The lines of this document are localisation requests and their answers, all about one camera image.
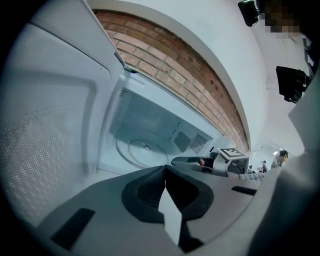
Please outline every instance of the person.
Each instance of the person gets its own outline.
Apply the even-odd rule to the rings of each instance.
[[[267,161],[264,160],[262,162],[262,166],[260,168],[258,168],[259,173],[265,173],[267,171]]]
[[[279,154],[274,157],[274,160],[271,164],[271,169],[278,168],[284,165],[284,163],[288,160],[288,151],[281,150]]]

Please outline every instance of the open microwave door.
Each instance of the open microwave door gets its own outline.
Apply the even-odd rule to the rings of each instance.
[[[84,1],[48,1],[25,25],[0,87],[1,182],[19,218],[37,226],[95,174],[123,68]]]

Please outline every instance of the white paper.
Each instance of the white paper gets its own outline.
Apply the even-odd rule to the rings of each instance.
[[[174,244],[178,245],[180,239],[182,214],[176,207],[166,188],[164,188],[162,193],[158,211],[164,215],[164,230],[172,239]]]

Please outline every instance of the black camera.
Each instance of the black camera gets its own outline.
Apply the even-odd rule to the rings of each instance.
[[[252,0],[244,0],[238,3],[238,7],[242,13],[245,24],[252,27],[259,21],[259,10]]]

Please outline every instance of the brick wall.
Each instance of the brick wall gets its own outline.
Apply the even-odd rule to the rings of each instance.
[[[145,19],[94,11],[124,61],[148,74],[206,117],[247,152],[245,130],[228,91],[206,61],[165,28]]]

